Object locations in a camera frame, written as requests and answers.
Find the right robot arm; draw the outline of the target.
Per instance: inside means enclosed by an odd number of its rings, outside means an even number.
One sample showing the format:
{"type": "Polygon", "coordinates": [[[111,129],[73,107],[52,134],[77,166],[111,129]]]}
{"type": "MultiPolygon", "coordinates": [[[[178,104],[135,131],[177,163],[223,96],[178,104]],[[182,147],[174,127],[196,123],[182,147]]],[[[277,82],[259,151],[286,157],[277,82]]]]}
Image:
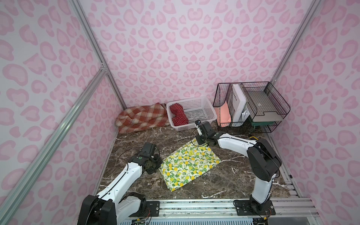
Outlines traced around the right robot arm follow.
{"type": "Polygon", "coordinates": [[[279,174],[282,161],[269,142],[263,138],[248,140],[224,132],[216,132],[208,121],[196,121],[196,141],[199,145],[231,150],[249,159],[256,176],[250,206],[260,208],[270,201],[272,182],[279,174]]]}

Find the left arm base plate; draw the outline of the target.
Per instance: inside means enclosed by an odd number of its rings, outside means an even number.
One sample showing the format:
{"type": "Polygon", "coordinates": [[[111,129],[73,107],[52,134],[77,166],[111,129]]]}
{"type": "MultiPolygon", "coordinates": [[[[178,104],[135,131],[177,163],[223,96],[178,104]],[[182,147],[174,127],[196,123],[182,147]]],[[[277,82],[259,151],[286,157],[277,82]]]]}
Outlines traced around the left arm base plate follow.
{"type": "Polygon", "coordinates": [[[160,201],[148,201],[145,195],[131,192],[125,195],[118,204],[121,216],[158,217],[160,201]]]}

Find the lemon print skirt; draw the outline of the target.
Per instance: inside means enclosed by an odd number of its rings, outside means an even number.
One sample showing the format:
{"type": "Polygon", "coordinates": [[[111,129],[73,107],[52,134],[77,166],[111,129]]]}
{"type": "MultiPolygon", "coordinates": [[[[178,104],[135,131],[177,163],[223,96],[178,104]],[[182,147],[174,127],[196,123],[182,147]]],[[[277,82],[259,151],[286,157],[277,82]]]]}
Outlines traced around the lemon print skirt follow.
{"type": "Polygon", "coordinates": [[[175,191],[207,173],[221,159],[205,144],[192,139],[163,160],[160,172],[167,188],[175,191]]]}

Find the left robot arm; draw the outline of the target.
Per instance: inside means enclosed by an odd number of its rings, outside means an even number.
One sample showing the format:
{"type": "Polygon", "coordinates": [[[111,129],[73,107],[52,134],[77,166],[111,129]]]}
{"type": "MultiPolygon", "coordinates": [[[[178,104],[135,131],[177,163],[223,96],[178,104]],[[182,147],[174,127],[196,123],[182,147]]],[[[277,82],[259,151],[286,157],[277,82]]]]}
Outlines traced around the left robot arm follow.
{"type": "Polygon", "coordinates": [[[133,225],[148,225],[159,216],[159,201],[147,201],[145,195],[128,189],[143,173],[153,174],[163,163],[157,147],[145,143],[142,149],[128,159],[125,168],[102,191],[88,195],[82,202],[79,225],[119,225],[134,217],[133,225]]]}

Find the red polka dot skirt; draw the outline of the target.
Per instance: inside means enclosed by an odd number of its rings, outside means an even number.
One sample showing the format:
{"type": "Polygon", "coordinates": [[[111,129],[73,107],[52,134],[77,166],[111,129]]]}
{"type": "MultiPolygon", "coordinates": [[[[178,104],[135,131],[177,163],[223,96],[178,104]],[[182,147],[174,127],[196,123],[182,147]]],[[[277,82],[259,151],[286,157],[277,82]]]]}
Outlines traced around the red polka dot skirt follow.
{"type": "Polygon", "coordinates": [[[189,120],[185,115],[183,106],[181,106],[179,103],[175,103],[169,108],[170,112],[173,114],[172,122],[174,126],[183,126],[189,124],[189,120]]]}

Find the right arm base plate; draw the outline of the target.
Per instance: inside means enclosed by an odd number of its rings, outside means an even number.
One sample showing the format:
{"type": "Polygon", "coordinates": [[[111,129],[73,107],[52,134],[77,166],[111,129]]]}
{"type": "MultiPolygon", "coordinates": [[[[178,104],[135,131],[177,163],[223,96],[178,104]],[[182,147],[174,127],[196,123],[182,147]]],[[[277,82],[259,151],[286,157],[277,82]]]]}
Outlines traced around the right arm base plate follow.
{"type": "Polygon", "coordinates": [[[274,216],[275,208],[270,199],[260,204],[253,198],[249,200],[234,200],[233,205],[238,216],[274,216]]]}

